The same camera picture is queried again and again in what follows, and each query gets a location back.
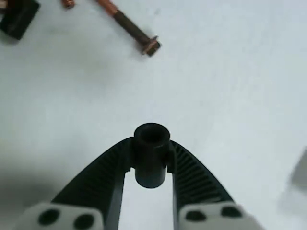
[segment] white table surface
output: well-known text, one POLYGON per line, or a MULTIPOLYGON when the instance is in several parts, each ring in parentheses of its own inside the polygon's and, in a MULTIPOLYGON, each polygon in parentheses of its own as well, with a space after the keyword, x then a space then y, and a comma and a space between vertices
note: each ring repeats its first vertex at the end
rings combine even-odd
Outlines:
MULTIPOLYGON (((267 230, 307 229, 291 183, 307 144, 307 1, 116 0, 159 35, 152 58, 93 0, 40 3, 19 43, 0 36, 1 229, 145 122, 267 230)), ((172 229, 171 184, 127 174, 119 229, 172 229)))

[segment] copper bolt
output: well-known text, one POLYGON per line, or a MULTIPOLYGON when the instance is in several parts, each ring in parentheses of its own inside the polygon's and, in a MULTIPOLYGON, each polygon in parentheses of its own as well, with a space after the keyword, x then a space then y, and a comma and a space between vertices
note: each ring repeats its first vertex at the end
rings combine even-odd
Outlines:
POLYGON ((75 6, 75 1, 74 0, 61 0, 62 4, 65 8, 70 9, 75 6))
POLYGON ((97 2, 142 46, 143 54, 147 54, 151 57, 161 47, 160 43, 157 41, 157 36, 149 38, 110 0, 97 0, 97 2))

